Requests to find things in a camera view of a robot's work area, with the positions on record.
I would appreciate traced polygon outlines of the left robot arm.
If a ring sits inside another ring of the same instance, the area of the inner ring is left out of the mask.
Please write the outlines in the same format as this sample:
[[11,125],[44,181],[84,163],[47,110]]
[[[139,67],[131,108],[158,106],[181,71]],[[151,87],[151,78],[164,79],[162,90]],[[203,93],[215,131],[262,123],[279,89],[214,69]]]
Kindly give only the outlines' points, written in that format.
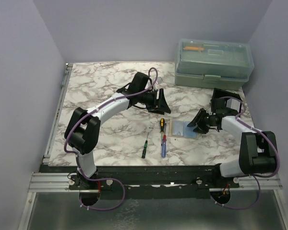
[[76,156],[77,171],[82,175],[80,183],[86,189],[96,186],[97,171],[94,163],[94,148],[99,139],[101,126],[116,114],[135,106],[145,105],[145,110],[164,115],[171,110],[166,102],[164,90],[155,90],[156,80],[149,74],[137,72],[133,80],[118,89],[110,98],[90,108],[76,108],[64,133],[64,151],[70,146]]

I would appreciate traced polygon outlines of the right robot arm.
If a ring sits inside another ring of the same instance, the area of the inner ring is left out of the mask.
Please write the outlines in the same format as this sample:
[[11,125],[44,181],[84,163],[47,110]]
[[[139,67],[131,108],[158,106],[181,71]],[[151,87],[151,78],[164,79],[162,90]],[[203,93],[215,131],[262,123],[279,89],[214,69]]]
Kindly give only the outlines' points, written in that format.
[[226,185],[229,177],[274,173],[277,169],[274,133],[251,127],[237,115],[238,111],[235,109],[218,109],[210,115],[202,108],[187,125],[193,127],[193,131],[198,134],[206,134],[210,129],[226,131],[240,144],[238,158],[220,164],[219,171],[212,174],[211,182],[218,188]]

